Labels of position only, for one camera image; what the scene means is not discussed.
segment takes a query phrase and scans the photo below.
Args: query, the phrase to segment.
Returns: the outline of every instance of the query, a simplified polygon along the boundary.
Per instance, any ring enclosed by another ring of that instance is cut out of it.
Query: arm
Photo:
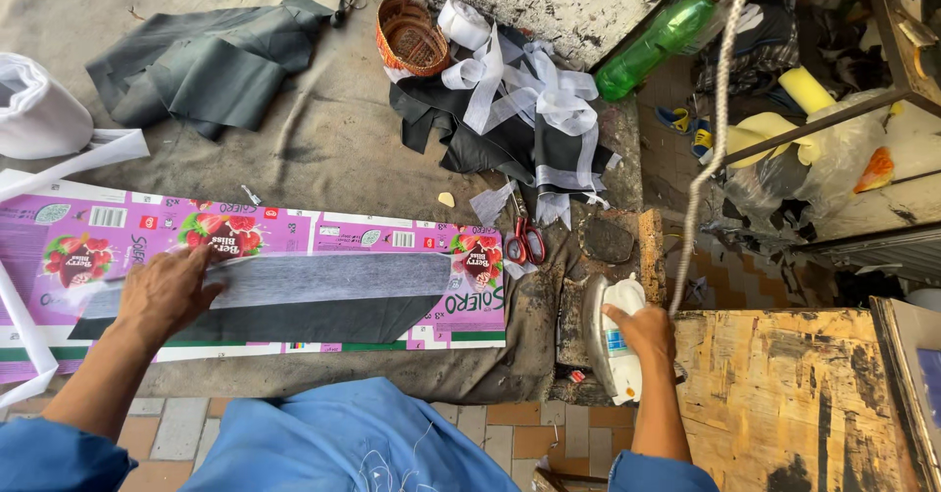
[[[221,284],[202,286],[212,248],[153,256],[127,274],[115,322],[42,412],[53,422],[117,442],[150,361],[173,334],[205,311]]]
[[[601,311],[618,324],[625,342],[641,360],[641,406],[630,450],[693,462],[676,400],[676,342],[669,316],[658,307],[642,308],[633,316],[613,305],[604,305]]]

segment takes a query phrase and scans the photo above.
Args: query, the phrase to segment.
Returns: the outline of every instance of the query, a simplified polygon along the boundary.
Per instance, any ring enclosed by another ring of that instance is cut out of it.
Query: green plastic bottle
[[[655,67],[676,54],[706,25],[718,0],[681,0],[664,9],[627,50],[594,74],[601,97],[615,101],[630,93]]]

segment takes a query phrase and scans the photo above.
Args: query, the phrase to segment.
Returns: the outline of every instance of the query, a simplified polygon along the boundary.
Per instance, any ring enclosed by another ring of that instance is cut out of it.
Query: rope
[[[679,267],[676,269],[676,290],[673,301],[670,303],[670,318],[676,315],[676,310],[683,300],[686,289],[686,275],[690,270],[690,254],[693,252],[693,239],[695,238],[696,223],[698,221],[699,188],[719,168],[725,158],[725,139],[728,135],[728,74],[735,46],[735,26],[742,15],[742,7],[746,0],[732,0],[728,10],[728,19],[722,31],[722,47],[719,50],[719,68],[715,74],[715,145],[712,147],[712,159],[703,172],[690,183],[690,203],[686,209],[686,218],[683,221],[683,252],[679,257]]]

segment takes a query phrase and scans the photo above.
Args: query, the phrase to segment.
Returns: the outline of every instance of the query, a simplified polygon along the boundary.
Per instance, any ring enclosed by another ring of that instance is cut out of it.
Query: woven basket
[[[375,15],[375,43],[382,62],[419,77],[441,73],[449,63],[444,34],[416,1],[382,1]]]

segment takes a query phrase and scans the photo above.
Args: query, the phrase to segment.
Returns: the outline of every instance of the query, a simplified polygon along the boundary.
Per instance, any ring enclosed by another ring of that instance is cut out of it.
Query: black scissors
[[[527,260],[535,265],[542,264],[546,259],[546,246],[542,244],[542,235],[529,223],[529,214],[526,204],[520,196],[520,191],[513,190],[513,207],[517,210],[517,228],[513,235],[506,240],[504,252],[506,258],[516,264],[524,264]]]

